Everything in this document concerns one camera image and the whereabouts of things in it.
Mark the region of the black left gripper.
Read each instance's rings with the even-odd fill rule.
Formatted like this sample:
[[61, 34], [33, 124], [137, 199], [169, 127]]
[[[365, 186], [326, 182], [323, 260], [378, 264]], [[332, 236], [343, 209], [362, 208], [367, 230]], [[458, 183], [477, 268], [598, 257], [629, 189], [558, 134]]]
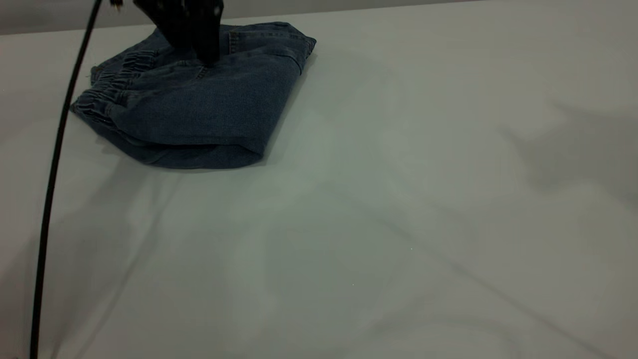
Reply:
[[206, 65], [219, 61], [223, 0], [135, 0], [134, 4], [150, 16], [171, 46], [192, 47]]

